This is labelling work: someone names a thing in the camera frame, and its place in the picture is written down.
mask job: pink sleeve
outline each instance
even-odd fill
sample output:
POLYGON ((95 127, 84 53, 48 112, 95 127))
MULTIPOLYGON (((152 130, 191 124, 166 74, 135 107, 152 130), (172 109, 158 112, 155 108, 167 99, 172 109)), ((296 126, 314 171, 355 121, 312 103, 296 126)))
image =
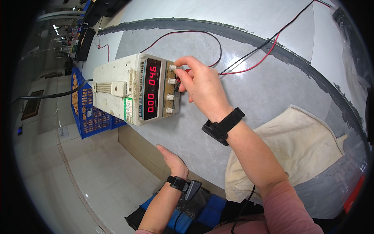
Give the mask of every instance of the pink sleeve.
POLYGON ((323 233, 288 181, 276 184, 264 199, 269 233, 323 233))
POLYGON ((134 234, 154 234, 154 233, 152 233, 150 231, 138 229, 138 230, 135 231, 134 234))

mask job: blue bin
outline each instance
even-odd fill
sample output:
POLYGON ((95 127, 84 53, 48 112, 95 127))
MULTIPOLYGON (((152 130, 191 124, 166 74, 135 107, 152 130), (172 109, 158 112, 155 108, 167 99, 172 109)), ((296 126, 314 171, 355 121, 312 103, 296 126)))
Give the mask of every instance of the blue bin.
POLYGON ((113 130, 113 129, 118 128, 120 126, 124 126, 126 124, 127 123, 124 120, 122 120, 120 118, 117 118, 115 116, 112 116, 112 124, 111 124, 110 129, 113 130))
POLYGON ((225 206, 225 199, 212 194, 197 221, 214 228, 220 222, 221 212, 225 206))
MULTIPOLYGON (((156 195, 153 195, 150 199, 148 199, 146 202, 144 202, 142 205, 140 205, 140 207, 146 210, 155 196, 156 195)), ((168 222, 168 227, 170 227, 171 229, 174 230, 175 220, 177 219, 177 217, 179 216, 180 213, 181 212, 179 210, 177 210, 177 209, 174 210, 173 215, 171 216, 171 218, 168 222)), ((181 234, 186 233, 186 231, 187 231, 188 227, 191 225, 192 221, 193 220, 192 220, 191 217, 189 217, 185 214, 182 214, 177 221, 177 225, 175 226, 175 230, 178 233, 181 233, 181 234)))
MULTIPOLYGON (((85 81, 78 68, 74 67, 71 73, 72 88, 74 75, 77 78, 78 86, 85 81)), ((112 116, 94 107, 92 103, 92 88, 86 83, 82 89, 78 90, 78 115, 75 114, 74 106, 71 104, 75 122, 82 139, 112 129, 112 116)))

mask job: white cloth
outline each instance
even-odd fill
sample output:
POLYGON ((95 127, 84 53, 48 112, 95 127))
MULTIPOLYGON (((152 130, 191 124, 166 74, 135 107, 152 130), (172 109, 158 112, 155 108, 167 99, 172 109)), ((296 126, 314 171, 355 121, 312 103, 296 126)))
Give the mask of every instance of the white cloth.
MULTIPOLYGON (((336 139, 325 122, 294 105, 253 131, 274 153, 292 186, 317 176, 342 157, 342 142, 347 138, 336 139)), ((253 183, 231 151, 225 174, 227 200, 242 202, 252 188, 253 183)), ((253 196, 260 198, 257 189, 253 196)))

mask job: hand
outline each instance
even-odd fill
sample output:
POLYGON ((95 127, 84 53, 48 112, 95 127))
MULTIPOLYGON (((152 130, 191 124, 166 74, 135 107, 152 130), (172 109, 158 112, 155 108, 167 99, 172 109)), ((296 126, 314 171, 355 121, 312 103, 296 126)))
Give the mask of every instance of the hand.
POLYGON ((187 90, 188 101, 194 102, 211 122, 219 123, 234 110, 227 100, 216 69, 208 68, 192 56, 181 57, 174 64, 191 68, 188 73, 183 69, 174 70, 181 80, 179 91, 187 90))
POLYGON ((184 180, 187 180, 188 168, 180 157, 168 151, 162 145, 156 145, 157 149, 164 155, 164 160, 167 166, 170 168, 171 176, 178 176, 184 180))

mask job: paper sign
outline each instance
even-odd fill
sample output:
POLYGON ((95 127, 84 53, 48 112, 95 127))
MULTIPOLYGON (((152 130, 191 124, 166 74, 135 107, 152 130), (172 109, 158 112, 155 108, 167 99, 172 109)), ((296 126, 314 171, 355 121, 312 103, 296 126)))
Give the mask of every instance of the paper sign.
POLYGON ((69 136, 69 130, 68 130, 68 127, 62 127, 62 128, 59 128, 58 129, 58 137, 61 139, 61 138, 64 138, 64 137, 68 137, 69 136))

